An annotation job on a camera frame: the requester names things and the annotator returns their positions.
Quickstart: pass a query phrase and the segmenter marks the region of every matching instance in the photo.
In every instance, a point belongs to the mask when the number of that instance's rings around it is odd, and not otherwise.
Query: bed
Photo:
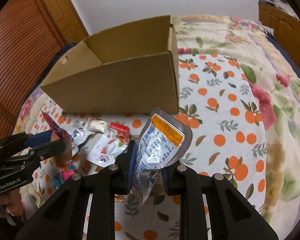
[[[224,174],[284,239],[300,218],[298,68],[280,52],[275,39],[248,20],[183,16],[175,17],[174,28],[180,61],[180,110],[175,117],[194,133],[181,162],[200,174]],[[21,108],[14,133],[47,130],[40,110],[69,132],[88,117],[64,113],[36,88]],[[129,126],[134,139],[148,118],[97,117]],[[84,175],[98,171],[85,156],[99,138],[95,134],[74,156],[75,171]],[[237,152],[232,150],[234,144]],[[53,158],[46,160],[33,174],[34,182],[21,189],[28,217],[56,190],[55,173]],[[178,238],[179,204],[178,197],[155,195],[140,210],[133,198],[116,202],[116,239]],[[88,223],[89,207],[85,232]]]

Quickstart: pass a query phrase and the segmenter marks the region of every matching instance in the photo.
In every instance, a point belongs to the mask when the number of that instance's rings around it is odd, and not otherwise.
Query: metal screw
[[[115,171],[118,168],[119,168],[119,166],[117,164],[111,164],[111,165],[109,165],[109,170],[111,170],[111,171]]]
[[[81,178],[81,174],[80,173],[75,173],[75,174],[73,174],[72,176],[71,176],[71,179],[73,179],[73,180],[78,180],[78,179],[80,179]]]
[[[187,170],[187,167],[184,166],[184,165],[179,165],[179,166],[177,167],[177,169],[178,169],[178,171],[186,171],[186,170]]]
[[[223,180],[224,177],[221,173],[217,173],[217,174],[214,175],[214,178],[217,179],[217,180]]]

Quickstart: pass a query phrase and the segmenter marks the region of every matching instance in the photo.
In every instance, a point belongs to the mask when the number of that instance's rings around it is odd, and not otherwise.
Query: brown slatted door
[[[64,43],[40,0],[0,12],[0,138],[11,135],[24,97]]]

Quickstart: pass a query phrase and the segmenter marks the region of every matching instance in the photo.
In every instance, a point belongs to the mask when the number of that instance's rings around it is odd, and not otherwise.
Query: open cardboard box
[[[79,42],[41,88],[68,113],[178,113],[178,53],[171,16],[106,29]]]

